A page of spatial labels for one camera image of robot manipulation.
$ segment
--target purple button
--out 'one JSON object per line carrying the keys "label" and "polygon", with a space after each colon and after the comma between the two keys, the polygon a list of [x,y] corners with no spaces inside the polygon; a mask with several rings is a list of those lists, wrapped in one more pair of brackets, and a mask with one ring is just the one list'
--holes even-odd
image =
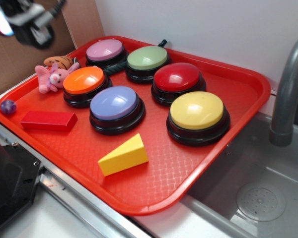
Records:
{"label": "purple button", "polygon": [[90,110],[100,120],[115,120],[129,114],[138,100],[135,91],[126,86],[106,88],[90,102]]}
{"label": "purple button", "polygon": [[108,60],[123,50],[123,44],[115,39],[107,39],[94,43],[87,51],[87,58],[93,61]]}

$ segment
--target button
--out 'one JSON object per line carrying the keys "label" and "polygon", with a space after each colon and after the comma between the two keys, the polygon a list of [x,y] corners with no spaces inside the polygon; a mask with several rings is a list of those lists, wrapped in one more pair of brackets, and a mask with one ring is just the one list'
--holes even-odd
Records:
{"label": "button", "polygon": [[133,89],[115,86],[98,93],[90,103],[92,114],[101,120],[115,120],[128,115],[138,104]]}
{"label": "button", "polygon": [[190,63],[172,63],[160,68],[154,75],[158,89],[181,92],[195,86],[200,79],[199,69]]}
{"label": "button", "polygon": [[99,87],[105,79],[105,74],[98,67],[83,67],[71,73],[63,83],[64,89],[70,94],[88,93]]}
{"label": "button", "polygon": [[159,46],[146,46],[131,52],[127,58],[129,67],[136,70],[154,69],[168,59],[167,51]]}
{"label": "button", "polygon": [[189,130],[211,127],[220,121],[223,113],[222,100],[215,94],[201,91],[180,96],[170,107],[174,123]]}
{"label": "button", "polygon": [[91,45],[86,51],[86,56],[94,61],[108,60],[117,56],[123,49],[119,40],[107,39]]}

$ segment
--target orange plush toy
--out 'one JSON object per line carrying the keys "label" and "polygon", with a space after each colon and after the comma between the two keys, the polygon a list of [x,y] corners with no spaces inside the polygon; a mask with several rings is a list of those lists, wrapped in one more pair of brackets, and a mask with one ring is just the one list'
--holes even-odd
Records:
{"label": "orange plush toy", "polygon": [[52,66],[53,63],[57,63],[59,68],[69,69],[74,63],[75,59],[68,56],[53,56],[44,60],[45,66]]}

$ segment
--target green button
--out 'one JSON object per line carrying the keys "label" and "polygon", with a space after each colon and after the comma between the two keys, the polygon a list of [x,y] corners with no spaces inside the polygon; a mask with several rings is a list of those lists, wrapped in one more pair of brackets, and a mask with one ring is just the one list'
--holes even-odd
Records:
{"label": "green button", "polygon": [[149,70],[164,64],[168,59],[167,51],[159,46],[146,46],[131,52],[127,58],[132,69]]}

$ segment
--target drain strainer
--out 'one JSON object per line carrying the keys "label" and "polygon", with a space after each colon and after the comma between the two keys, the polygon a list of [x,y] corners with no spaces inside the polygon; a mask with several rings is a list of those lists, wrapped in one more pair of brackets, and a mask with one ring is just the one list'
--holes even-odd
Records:
{"label": "drain strainer", "polygon": [[263,182],[248,183],[241,187],[236,201],[245,216],[260,222],[278,218],[286,207],[283,194],[276,187]]}

